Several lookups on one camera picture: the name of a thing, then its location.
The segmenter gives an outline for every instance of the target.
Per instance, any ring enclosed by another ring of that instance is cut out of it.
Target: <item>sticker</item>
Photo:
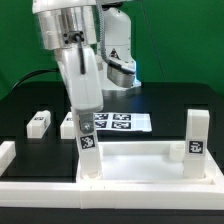
[[[95,141],[93,135],[81,137],[80,141],[83,150],[95,148]]]
[[[130,114],[114,114],[113,119],[117,121],[131,121],[131,115]]]
[[[113,129],[131,129],[131,123],[130,122],[112,122],[112,128]]]
[[[107,122],[106,121],[96,121],[96,128],[106,128],[107,127]]]
[[[198,140],[189,140],[188,141],[188,153],[189,154],[204,155],[204,152],[205,152],[204,147],[205,147],[204,141],[198,141]]]
[[[35,121],[42,121],[44,119],[44,117],[35,117],[34,120]]]
[[[115,50],[115,48],[112,50],[112,52],[110,53],[110,57],[111,58],[116,58],[118,60],[121,60],[117,54],[117,51]]]
[[[109,114],[94,114],[95,120],[107,120],[109,117]]]

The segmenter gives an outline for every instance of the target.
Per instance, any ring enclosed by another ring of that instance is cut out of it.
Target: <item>green screen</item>
[[[224,95],[224,1],[145,0],[144,5],[145,11],[141,1],[122,7],[132,20],[138,78],[205,83]],[[26,73],[56,67],[31,9],[32,0],[1,2],[0,98]],[[61,79],[47,74],[32,80]]]

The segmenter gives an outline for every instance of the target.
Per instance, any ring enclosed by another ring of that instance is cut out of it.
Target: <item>metal cylinder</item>
[[[38,13],[45,49],[69,48],[70,35],[79,32],[84,45],[97,43],[92,6],[74,7]]]

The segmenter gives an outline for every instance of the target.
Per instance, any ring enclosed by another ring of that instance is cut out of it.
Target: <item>black tabletop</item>
[[[188,109],[210,113],[208,150],[224,171],[224,98],[194,83],[144,83],[141,92],[104,98],[104,112],[149,113],[152,132],[98,131],[99,141],[184,140]],[[26,125],[37,111],[51,112],[51,125],[40,140],[28,140]],[[0,144],[16,142],[16,158],[0,181],[75,182],[78,153],[74,140],[60,139],[70,111],[63,83],[23,84],[0,101]],[[0,208],[0,223],[223,223],[223,211],[80,210]]]

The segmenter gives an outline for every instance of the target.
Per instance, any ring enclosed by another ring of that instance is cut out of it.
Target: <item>black cable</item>
[[[80,58],[80,73],[84,75],[86,74],[86,67],[85,67],[85,58],[84,58],[84,52],[82,47],[82,39],[79,34],[75,34],[74,38],[78,43],[79,58]]]
[[[143,12],[143,15],[144,15],[144,20],[145,20],[145,23],[146,23],[149,38],[152,42],[152,46],[153,46],[153,49],[154,49],[154,52],[155,52],[155,55],[156,55],[156,58],[157,58],[157,61],[158,61],[158,64],[159,64],[159,68],[160,68],[160,71],[162,73],[162,76],[163,76],[164,80],[167,81],[167,78],[166,78],[165,72],[163,70],[162,63],[161,63],[161,59],[160,59],[160,56],[159,56],[159,52],[158,52],[158,49],[156,47],[156,43],[155,43],[155,40],[154,40],[154,37],[153,37],[153,34],[152,34],[151,25],[150,25],[149,19],[148,19],[147,14],[146,14],[146,10],[145,10],[146,7],[145,7],[144,2],[145,2],[144,0],[141,0],[142,12]]]
[[[49,72],[59,72],[59,69],[58,68],[53,68],[53,69],[42,69],[42,70],[37,70],[37,71],[33,71],[33,72],[30,72],[28,74],[26,74],[25,76],[23,76],[11,89],[11,92],[17,88],[21,83],[23,83],[24,81],[26,81],[27,79],[30,79],[34,76],[38,76],[38,75],[41,75],[41,74],[45,74],[45,73],[49,73]]]
[[[120,8],[124,3],[123,2],[117,2],[117,3],[111,3],[102,5],[103,10],[108,10],[110,8]]]

